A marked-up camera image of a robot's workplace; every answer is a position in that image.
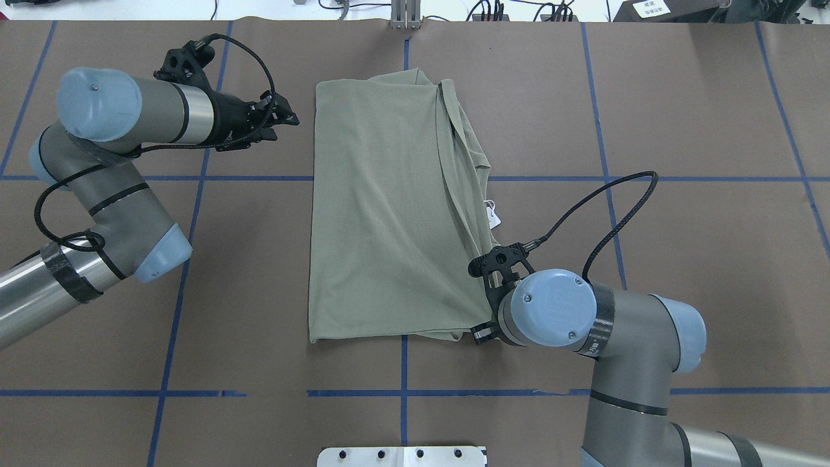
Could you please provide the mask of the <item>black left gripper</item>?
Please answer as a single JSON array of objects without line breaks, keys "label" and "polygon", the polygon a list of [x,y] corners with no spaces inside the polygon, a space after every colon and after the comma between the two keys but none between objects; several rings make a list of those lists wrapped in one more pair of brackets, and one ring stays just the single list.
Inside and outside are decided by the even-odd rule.
[{"label": "black left gripper", "polygon": [[296,113],[289,114],[289,102],[282,95],[265,91],[258,102],[246,102],[234,95],[211,95],[214,125],[211,146],[219,152],[246,150],[261,141],[277,141],[275,125],[299,125]]}]

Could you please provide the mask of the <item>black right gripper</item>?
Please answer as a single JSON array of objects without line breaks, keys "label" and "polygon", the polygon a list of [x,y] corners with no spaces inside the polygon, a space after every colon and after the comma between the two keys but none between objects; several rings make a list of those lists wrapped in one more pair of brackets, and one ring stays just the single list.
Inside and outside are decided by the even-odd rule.
[{"label": "black right gripper", "polygon": [[500,323],[500,306],[512,290],[513,287],[510,285],[502,285],[495,288],[490,286],[485,287],[485,296],[490,308],[490,317],[486,322],[469,329],[475,345],[483,345],[493,341],[513,345],[513,342],[507,337]]}]

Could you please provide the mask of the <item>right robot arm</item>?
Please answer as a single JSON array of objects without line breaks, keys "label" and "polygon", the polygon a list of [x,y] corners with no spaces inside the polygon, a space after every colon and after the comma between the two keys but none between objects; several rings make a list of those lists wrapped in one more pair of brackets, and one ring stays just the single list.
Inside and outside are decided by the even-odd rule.
[{"label": "right robot arm", "polygon": [[[504,283],[495,289],[490,275]],[[699,311],[655,294],[589,283],[548,269],[520,278],[494,264],[468,268],[483,278],[492,321],[477,342],[563,348],[594,360],[579,455],[582,466],[827,466],[828,458],[723,431],[670,422],[670,383],[697,369],[707,346]]]}]

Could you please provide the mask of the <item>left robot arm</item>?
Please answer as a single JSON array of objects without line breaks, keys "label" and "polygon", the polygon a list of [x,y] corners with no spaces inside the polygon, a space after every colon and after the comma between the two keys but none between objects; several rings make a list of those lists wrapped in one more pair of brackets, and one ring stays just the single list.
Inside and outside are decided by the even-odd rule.
[{"label": "left robot arm", "polygon": [[47,185],[34,210],[45,247],[2,274],[2,348],[135,277],[150,283],[192,246],[134,165],[150,144],[245,150],[298,125],[274,90],[255,101],[216,91],[195,63],[152,78],[76,67],[60,80],[59,120],[30,148]]}]

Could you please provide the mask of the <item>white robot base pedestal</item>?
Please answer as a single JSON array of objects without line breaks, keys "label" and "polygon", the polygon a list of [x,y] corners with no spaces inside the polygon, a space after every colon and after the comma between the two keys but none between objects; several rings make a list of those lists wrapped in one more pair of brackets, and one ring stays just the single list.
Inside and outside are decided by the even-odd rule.
[{"label": "white robot base pedestal", "polygon": [[478,446],[332,447],[318,455],[317,466],[487,466],[486,448]]}]

